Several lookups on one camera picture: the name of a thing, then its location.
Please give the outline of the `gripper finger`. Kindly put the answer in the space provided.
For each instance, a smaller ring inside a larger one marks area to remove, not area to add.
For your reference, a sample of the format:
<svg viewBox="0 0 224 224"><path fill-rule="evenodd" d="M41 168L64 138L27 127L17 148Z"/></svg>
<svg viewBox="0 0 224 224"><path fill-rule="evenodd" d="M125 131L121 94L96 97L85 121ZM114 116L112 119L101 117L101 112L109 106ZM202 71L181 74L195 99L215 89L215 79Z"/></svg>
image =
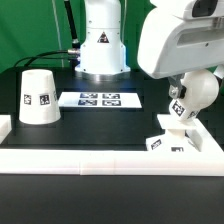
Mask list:
<svg viewBox="0 0 224 224"><path fill-rule="evenodd" d="M169 87L169 96L173 99L183 99L186 93L186 87L181 83L181 80L184 78L183 74L178 74L170 76L168 78L170 87Z"/></svg>
<svg viewBox="0 0 224 224"><path fill-rule="evenodd" d="M220 79L220 86L224 86L224 64L218 65L213 74Z"/></svg>

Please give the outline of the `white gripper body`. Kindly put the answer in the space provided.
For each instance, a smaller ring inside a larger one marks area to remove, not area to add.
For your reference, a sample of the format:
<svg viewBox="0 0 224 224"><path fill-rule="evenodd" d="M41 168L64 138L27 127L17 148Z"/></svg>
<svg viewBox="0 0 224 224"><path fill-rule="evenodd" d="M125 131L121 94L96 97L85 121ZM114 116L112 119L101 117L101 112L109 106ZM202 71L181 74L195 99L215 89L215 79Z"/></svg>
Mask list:
<svg viewBox="0 0 224 224"><path fill-rule="evenodd" d="M224 64L224 25L218 18L184 20L155 8L144 21L137 61L155 79Z"/></svg>

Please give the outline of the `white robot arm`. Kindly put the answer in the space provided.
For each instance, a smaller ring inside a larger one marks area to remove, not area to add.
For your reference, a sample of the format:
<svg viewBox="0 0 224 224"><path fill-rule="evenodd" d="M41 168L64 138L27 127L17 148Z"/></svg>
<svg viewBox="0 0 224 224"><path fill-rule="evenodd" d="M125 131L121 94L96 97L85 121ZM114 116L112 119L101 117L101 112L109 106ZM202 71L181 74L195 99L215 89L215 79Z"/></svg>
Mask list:
<svg viewBox="0 0 224 224"><path fill-rule="evenodd" d="M149 0L137 53L141 69L154 79L213 67L224 78L224 0ZM85 0L86 39L76 70L91 78L126 72L116 0Z"/></svg>

